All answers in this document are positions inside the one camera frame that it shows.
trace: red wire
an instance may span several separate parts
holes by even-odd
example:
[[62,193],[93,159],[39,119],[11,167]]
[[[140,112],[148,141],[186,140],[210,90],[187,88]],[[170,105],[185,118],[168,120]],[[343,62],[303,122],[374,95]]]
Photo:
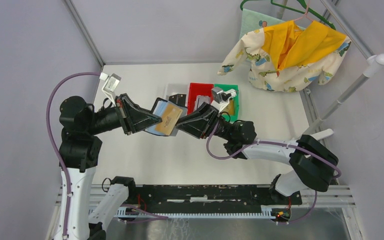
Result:
[[146,211],[147,210],[147,204],[146,204],[146,202],[143,199],[141,199],[141,201],[143,202],[143,205],[145,207],[144,211]]
[[141,202],[143,203],[144,211],[146,211],[147,210],[147,204],[143,199],[141,199],[141,195],[138,194],[137,195],[137,206],[139,207],[139,209],[141,208]]
[[289,199],[289,204],[287,206],[287,209],[289,210],[292,207],[292,203],[291,203],[291,197],[288,197],[288,199]]

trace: green towel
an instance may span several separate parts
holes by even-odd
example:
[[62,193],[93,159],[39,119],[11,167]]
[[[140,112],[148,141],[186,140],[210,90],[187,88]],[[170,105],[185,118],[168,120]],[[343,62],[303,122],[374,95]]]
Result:
[[281,19],[277,19],[275,17],[244,8],[242,11],[242,24],[240,26],[239,39],[241,39],[243,35],[251,31],[264,28],[267,26],[281,24],[284,22],[285,21]]

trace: white wall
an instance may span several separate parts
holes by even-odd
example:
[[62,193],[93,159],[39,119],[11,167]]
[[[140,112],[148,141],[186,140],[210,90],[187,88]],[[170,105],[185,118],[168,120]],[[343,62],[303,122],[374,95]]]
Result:
[[[45,109],[64,77],[99,71],[63,1],[0,0],[0,240],[42,240],[60,186]],[[71,95],[92,101],[97,80],[83,77],[57,93],[51,112]]]
[[[73,2],[106,63],[222,62],[241,27],[241,0]],[[272,16],[278,9],[244,6]]]
[[[384,53],[384,1],[341,1],[340,11],[375,53]],[[351,44],[337,75],[327,85],[312,84],[319,112],[326,109],[365,69],[359,50]],[[364,234],[384,239],[384,69],[366,82],[323,125],[339,157],[340,181],[351,187]]]

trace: green bin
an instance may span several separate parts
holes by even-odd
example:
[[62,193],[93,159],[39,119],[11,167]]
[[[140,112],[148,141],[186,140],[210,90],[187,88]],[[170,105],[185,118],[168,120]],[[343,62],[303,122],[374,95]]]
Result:
[[[234,101],[234,115],[230,116],[230,121],[234,122],[238,120],[238,113],[239,113],[239,88],[238,85],[228,85],[228,84],[214,84],[214,87],[219,87],[223,91],[228,91],[231,89],[236,90],[236,96],[233,98]],[[229,120],[229,116],[227,114],[223,114],[224,119],[226,121]]]

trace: plastic bin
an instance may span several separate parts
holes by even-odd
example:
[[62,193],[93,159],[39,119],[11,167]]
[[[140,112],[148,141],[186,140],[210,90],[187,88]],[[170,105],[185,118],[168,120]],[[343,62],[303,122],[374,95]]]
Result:
[[191,82],[189,85],[189,93],[187,94],[187,114],[191,114],[194,111],[197,96],[208,96],[210,100],[213,101],[213,95],[211,94],[211,89],[213,88],[214,84]]
[[[214,84],[214,87],[219,87],[223,91],[228,91],[234,89],[236,91],[236,96],[233,98],[234,101],[234,115],[230,116],[230,121],[234,122],[238,120],[239,115],[239,88],[238,85],[228,85],[228,84]],[[229,116],[227,114],[222,115],[226,121],[229,120]]]

